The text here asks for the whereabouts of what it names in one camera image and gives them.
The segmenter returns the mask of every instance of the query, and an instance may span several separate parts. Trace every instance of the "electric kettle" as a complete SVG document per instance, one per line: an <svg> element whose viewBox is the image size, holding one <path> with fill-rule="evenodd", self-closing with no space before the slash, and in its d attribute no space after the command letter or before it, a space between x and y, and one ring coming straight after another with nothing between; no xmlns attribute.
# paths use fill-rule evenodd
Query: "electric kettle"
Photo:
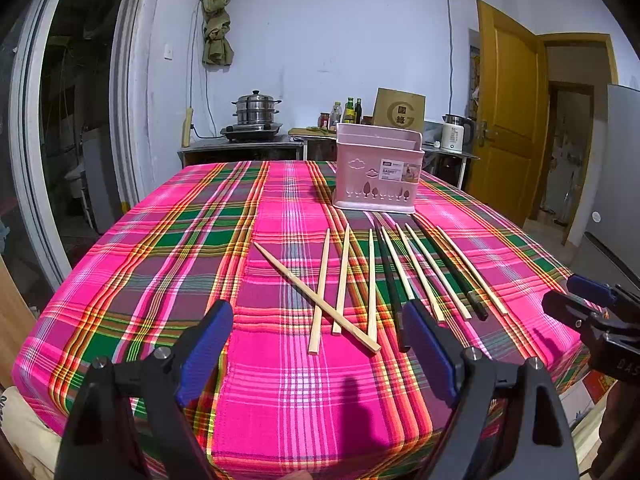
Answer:
<svg viewBox="0 0 640 480"><path fill-rule="evenodd" d="M469 118L457 115L443 115L444 126L442 127L442 140L440 145L443 150L450 152L461 152L464 144L468 144L474 140L476 133L476 123ZM465 124L469 125L470 137L465 142Z"/></svg>

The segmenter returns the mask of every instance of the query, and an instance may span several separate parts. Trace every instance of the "stainless steel pot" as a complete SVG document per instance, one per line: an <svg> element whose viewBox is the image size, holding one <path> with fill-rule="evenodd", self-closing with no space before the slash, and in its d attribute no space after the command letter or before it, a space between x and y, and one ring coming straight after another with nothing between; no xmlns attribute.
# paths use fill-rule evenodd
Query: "stainless steel pot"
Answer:
<svg viewBox="0 0 640 480"><path fill-rule="evenodd" d="M270 95L260 94L259 90L254 90L251 95L243 95L236 102L236 113L238 124L263 124L273 123L274 115L278 113L275 105L282 100L276 100Z"/></svg>

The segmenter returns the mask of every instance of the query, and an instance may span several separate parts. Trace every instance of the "screw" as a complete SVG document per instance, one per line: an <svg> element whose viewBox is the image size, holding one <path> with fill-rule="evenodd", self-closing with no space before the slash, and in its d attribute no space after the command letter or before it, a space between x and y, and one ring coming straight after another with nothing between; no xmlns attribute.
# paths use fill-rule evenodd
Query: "screw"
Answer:
<svg viewBox="0 0 640 480"><path fill-rule="evenodd" d="M107 365L107 361L108 359L105 356L100 356L95 358L91 362L91 366L100 370L101 368L104 368Z"/></svg>
<svg viewBox="0 0 640 480"><path fill-rule="evenodd" d="M482 352L475 346L465 349L465 356L472 361L479 361L482 359Z"/></svg>
<svg viewBox="0 0 640 480"><path fill-rule="evenodd" d="M539 357L532 357L528 359L529 364L533 367L534 370L542 370L545 367L545 364Z"/></svg>
<svg viewBox="0 0 640 480"><path fill-rule="evenodd" d="M159 346L154 350L156 359L167 359L171 355L171 349L168 346Z"/></svg>

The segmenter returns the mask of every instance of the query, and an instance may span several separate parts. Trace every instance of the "green curtain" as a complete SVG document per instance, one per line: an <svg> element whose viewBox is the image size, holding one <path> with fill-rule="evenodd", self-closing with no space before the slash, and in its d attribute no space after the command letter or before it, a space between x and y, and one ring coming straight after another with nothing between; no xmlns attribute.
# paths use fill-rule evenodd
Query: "green curtain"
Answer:
<svg viewBox="0 0 640 480"><path fill-rule="evenodd" d="M234 51L225 38L231 26L231 18L225 10L227 3L228 0L202 0L202 12L206 22L204 63L228 66L234 59Z"/></svg>

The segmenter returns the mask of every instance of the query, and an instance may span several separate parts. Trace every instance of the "product label sticker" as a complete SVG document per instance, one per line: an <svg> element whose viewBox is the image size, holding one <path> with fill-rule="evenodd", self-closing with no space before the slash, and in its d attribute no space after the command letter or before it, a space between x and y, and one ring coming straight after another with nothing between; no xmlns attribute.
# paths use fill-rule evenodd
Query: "product label sticker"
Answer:
<svg viewBox="0 0 640 480"><path fill-rule="evenodd" d="M398 160L382 159L380 164L380 180L393 180L417 184L420 178L420 166Z"/></svg>

